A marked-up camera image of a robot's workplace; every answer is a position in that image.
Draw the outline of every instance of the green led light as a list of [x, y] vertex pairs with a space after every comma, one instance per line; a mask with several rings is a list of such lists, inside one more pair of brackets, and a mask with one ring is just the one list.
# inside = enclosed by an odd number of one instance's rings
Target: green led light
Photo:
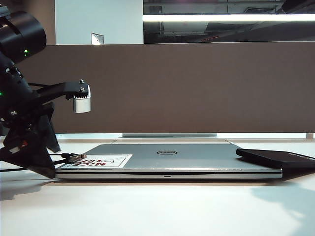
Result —
[[27, 50], [27, 49], [24, 50], [24, 56], [25, 56], [25, 57], [26, 57], [29, 53], [30, 53], [29, 50]]

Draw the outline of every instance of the dell logo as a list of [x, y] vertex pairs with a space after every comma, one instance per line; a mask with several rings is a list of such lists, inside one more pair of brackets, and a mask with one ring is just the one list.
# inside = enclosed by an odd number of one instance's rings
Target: dell logo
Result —
[[157, 154], [159, 155], [175, 155], [177, 154], [176, 151], [158, 151]]

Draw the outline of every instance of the black robot mount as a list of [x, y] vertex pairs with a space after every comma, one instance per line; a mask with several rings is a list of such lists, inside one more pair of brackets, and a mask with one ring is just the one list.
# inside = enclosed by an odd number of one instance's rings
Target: black robot mount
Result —
[[65, 95], [77, 113], [90, 111], [90, 87], [83, 80], [32, 90], [16, 63], [42, 51], [46, 35], [41, 24], [26, 12], [10, 13], [0, 7], [0, 123], [9, 128], [0, 160], [55, 177], [47, 149], [60, 151], [51, 122], [54, 104]]

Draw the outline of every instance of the sticker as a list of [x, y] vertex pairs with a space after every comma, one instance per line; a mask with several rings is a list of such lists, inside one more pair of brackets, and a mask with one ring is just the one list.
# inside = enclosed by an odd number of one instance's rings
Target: sticker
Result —
[[62, 167], [62, 169], [110, 169], [122, 168], [132, 154], [87, 155], [87, 158]]

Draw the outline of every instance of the black external hard drive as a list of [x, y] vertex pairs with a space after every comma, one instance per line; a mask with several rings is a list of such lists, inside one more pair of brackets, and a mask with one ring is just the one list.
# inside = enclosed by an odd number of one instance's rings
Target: black external hard drive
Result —
[[315, 168], [315, 158], [288, 151], [238, 148], [236, 154], [244, 157], [244, 161], [271, 168]]

